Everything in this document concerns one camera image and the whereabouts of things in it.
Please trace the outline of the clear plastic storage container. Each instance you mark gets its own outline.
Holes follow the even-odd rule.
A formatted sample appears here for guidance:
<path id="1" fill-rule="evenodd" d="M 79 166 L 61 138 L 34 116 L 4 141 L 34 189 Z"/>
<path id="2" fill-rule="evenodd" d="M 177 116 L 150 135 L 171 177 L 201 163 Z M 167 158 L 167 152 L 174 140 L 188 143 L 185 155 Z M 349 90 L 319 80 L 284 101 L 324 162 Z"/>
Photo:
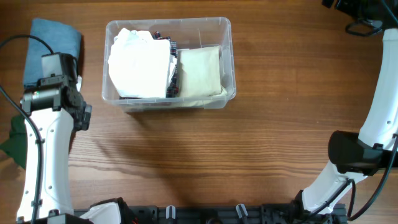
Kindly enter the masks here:
<path id="1" fill-rule="evenodd" d="M 109 76 L 108 59 L 114 38 L 123 29 L 160 32 L 162 37 L 171 37 L 179 50 L 203 47 L 220 48 L 221 85 L 224 96 L 201 96 L 196 98 L 143 98 L 120 99 Z M 231 22 L 226 17 L 200 17 L 183 19 L 115 20 L 106 26 L 103 62 L 102 98 L 108 104 L 119 106 L 125 113 L 172 108 L 222 109 L 236 96 L 236 79 L 233 55 Z"/>

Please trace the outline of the cream cloth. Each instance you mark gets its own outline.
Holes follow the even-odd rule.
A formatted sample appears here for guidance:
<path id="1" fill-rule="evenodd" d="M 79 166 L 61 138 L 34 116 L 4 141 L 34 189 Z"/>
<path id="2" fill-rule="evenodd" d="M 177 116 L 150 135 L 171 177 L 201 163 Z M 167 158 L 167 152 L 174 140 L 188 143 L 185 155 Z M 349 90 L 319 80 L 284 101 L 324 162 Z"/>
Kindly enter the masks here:
<path id="1" fill-rule="evenodd" d="M 218 47 L 182 50 L 175 56 L 170 44 L 141 46 L 126 57 L 122 72 L 124 96 L 143 98 L 196 98 L 223 96 Z"/>

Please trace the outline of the dark green garment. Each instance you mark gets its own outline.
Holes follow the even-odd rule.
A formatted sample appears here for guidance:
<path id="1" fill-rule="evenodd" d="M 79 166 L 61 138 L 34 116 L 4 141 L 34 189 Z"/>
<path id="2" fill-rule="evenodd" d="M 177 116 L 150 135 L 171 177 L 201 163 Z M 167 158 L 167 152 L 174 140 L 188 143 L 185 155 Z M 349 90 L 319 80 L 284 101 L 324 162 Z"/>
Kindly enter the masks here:
<path id="1" fill-rule="evenodd" d="M 17 165 L 24 170 L 26 169 L 27 132 L 22 115 L 17 115 L 11 119 L 9 138 L 1 144 L 1 150 L 13 158 Z"/>

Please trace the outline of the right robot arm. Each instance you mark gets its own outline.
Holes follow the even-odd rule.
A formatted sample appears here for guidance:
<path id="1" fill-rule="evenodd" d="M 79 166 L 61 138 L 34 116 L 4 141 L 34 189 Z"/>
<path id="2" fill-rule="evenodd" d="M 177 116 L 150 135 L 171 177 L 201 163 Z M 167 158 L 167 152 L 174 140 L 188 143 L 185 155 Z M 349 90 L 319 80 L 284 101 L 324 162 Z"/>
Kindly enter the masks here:
<path id="1" fill-rule="evenodd" d="M 330 214 L 351 192 L 346 217 L 354 221 L 376 201 L 391 170 L 397 167 L 397 1 L 324 0 L 350 17 L 345 32 L 358 37 L 383 34 L 382 63 L 368 116 L 358 133 L 335 131 L 328 142 L 328 163 L 316 180 L 292 201 L 290 219 L 305 223 Z M 353 212 L 356 184 L 384 171 L 368 201 Z"/>

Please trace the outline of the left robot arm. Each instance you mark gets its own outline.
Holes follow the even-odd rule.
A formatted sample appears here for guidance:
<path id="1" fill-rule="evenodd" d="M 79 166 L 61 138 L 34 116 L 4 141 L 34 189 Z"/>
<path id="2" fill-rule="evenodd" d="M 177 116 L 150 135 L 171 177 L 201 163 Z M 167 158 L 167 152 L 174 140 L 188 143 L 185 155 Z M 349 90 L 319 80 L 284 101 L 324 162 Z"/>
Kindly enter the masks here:
<path id="1" fill-rule="evenodd" d="M 75 215 L 68 157 L 73 133 L 89 127 L 91 105 L 78 89 L 78 60 L 70 54 L 41 58 L 42 78 L 21 99 L 27 130 L 24 193 L 17 223 L 122 223 L 117 201 L 101 202 Z"/>

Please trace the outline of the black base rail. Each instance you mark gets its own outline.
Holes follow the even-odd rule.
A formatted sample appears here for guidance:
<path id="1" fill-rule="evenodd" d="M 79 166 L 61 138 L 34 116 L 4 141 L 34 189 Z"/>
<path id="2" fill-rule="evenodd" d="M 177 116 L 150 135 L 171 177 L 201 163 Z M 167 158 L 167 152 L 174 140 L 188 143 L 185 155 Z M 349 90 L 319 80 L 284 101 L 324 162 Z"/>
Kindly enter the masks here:
<path id="1" fill-rule="evenodd" d="M 133 213 L 133 223 L 189 223 L 189 224 L 283 224 L 300 223 L 300 220 L 290 220 L 289 205 L 264 204 L 247 206 L 247 214 L 240 215 L 236 207 L 177 207 L 175 218 L 167 218 L 165 207 L 130 206 Z"/>

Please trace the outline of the folded blue towel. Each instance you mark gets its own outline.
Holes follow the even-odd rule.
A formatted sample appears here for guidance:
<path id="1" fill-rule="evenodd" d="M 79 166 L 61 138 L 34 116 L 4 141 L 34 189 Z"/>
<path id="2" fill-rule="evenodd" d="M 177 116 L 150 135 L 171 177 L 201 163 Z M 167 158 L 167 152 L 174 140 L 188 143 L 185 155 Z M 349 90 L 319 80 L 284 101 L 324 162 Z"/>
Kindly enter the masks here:
<path id="1" fill-rule="evenodd" d="M 30 35 L 42 39 L 54 52 L 70 54 L 76 58 L 80 56 L 81 34 L 70 25 L 35 18 L 32 20 Z M 39 41 L 29 39 L 23 74 L 24 89 L 35 86 L 44 77 L 41 57 L 49 53 Z"/>

